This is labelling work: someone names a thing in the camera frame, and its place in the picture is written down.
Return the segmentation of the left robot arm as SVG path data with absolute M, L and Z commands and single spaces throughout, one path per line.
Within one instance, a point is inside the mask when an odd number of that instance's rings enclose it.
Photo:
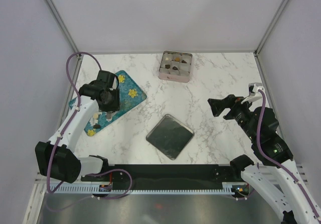
M 79 176 L 92 174 L 104 181 L 110 170 L 106 159 L 98 155 L 80 158 L 74 154 L 81 133 L 98 111 L 115 113 L 120 109 L 118 77 L 100 70 L 97 78 L 84 84 L 77 93 L 77 101 L 59 129 L 47 142 L 38 142 L 35 153 L 41 175 L 73 183 Z

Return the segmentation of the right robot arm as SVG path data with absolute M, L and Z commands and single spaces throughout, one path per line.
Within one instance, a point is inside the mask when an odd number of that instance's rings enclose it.
M 208 99 L 212 114 L 218 117 L 229 109 L 225 120 L 235 120 L 251 140 L 254 155 L 270 171 L 278 183 L 267 180 L 249 157 L 232 160 L 229 175 L 244 180 L 270 205 L 282 223 L 320 223 L 320 206 L 301 178 L 293 154 L 277 134 L 279 123 L 273 109 L 266 107 L 263 90 L 248 97 L 233 94 L 224 99 Z

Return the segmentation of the metal tongs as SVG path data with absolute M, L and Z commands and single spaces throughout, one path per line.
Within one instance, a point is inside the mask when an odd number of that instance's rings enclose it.
M 112 120 L 112 117 L 113 117 L 113 112 L 112 111 L 108 111 L 106 113 L 106 120 L 109 122 Z

